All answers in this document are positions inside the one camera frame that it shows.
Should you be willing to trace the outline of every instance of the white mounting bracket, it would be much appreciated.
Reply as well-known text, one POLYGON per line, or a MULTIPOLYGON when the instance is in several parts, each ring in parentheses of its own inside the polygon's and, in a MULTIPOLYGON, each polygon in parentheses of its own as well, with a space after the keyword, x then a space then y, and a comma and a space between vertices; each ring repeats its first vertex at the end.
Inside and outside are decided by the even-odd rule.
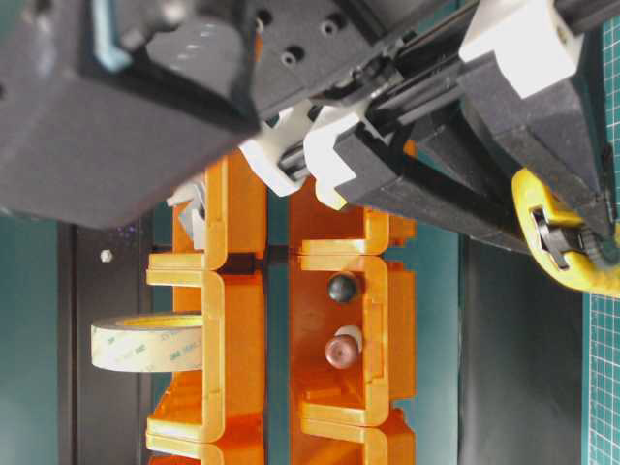
POLYGON ((574 75, 583 35, 576 36, 553 0, 480 0, 459 50, 468 63, 493 51, 522 99, 574 75))
POLYGON ((346 204, 335 188, 357 177, 334 148, 338 137, 363 123, 375 138, 385 141, 364 116, 369 104, 367 99, 346 108, 323 107, 303 140, 306 166, 317 179, 317 199, 331 208, 340 209, 346 204))
POLYGON ((189 202, 179 213, 178 219, 183 230, 190 236, 194 243, 194 249, 204 250, 204 230, 206 222, 199 214, 199 210, 206 209, 204 173, 200 172, 180 185, 174 193, 167 198, 168 206, 177 206, 189 202))
POLYGON ((305 180, 293 181, 278 162, 288 148, 303 140, 312 126, 308 117, 311 108, 310 101, 304 100, 281 111, 273 128, 261 123, 261 132, 239 146, 252 171, 279 197, 297 192, 305 180))

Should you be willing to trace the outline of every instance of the green cutting mat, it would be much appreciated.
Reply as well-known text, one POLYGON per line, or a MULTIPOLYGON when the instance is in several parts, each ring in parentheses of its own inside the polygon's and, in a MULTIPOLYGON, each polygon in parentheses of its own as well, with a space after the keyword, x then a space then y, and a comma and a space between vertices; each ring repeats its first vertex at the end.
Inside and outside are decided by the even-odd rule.
MULTIPOLYGON (((604 89, 607 136, 613 145, 614 162, 620 167, 620 17, 604 26, 604 89)), ((616 171, 616 183, 620 179, 616 171)), ((620 301, 585 297, 584 385, 589 386, 584 417, 588 438, 584 444, 587 464, 620 465, 620 301)))

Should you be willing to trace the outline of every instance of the white plastic clip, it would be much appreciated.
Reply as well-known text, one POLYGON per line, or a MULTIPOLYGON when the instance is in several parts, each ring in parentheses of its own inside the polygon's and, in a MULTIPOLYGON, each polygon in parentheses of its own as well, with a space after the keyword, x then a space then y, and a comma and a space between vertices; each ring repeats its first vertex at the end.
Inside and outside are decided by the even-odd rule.
POLYGON ((177 206, 189 202, 179 213, 178 219, 187 235, 192 239, 196 250, 204 250, 206 222, 204 216, 200 214, 201 208, 206 209, 204 196, 204 173, 201 172, 180 185, 166 200, 168 206, 177 206))
POLYGON ((317 179, 317 199, 335 210, 347 203, 335 188, 357 177, 336 152, 338 137, 358 123, 363 123, 375 138, 385 141, 364 116, 369 103, 369 100, 364 100, 347 108, 324 107, 303 140, 306 166, 317 179))
POLYGON ((305 180, 293 181, 278 162, 288 148, 303 140, 312 126, 308 117, 311 108, 310 101, 305 100, 283 110, 275 127, 262 123, 261 133, 239 146, 252 171, 279 197, 297 192, 305 180))

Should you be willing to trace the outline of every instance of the screw hole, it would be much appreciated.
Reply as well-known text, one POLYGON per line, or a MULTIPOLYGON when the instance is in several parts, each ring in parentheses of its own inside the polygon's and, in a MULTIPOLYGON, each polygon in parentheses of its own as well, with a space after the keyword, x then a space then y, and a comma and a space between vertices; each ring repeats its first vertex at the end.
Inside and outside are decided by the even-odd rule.
POLYGON ((338 32, 338 26, 333 21, 327 20, 321 23, 321 34, 324 37, 333 37, 336 32, 338 32))
POLYGON ((258 10, 256 13, 256 20, 257 23, 260 22, 263 25, 263 28, 265 28, 266 26, 271 24, 271 22, 273 21, 273 16, 268 10, 258 10))
POLYGON ((287 68, 294 67, 303 58, 303 49, 299 46, 290 46, 280 56, 282 64, 287 68))
POLYGON ((44 16, 51 12, 52 0, 35 0, 34 14, 35 16, 44 16))
POLYGON ((272 118, 269 118, 265 121, 266 125, 270 128, 275 128, 277 124, 280 122, 280 115, 276 114, 272 118))

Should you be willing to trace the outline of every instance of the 3m tape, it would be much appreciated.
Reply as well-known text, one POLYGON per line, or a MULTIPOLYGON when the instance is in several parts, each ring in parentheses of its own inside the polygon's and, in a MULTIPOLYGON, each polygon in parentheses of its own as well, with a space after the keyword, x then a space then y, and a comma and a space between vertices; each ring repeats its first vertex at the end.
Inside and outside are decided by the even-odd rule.
POLYGON ((112 371, 156 373, 202 369, 202 316, 116 317, 91 326, 93 365, 112 371))

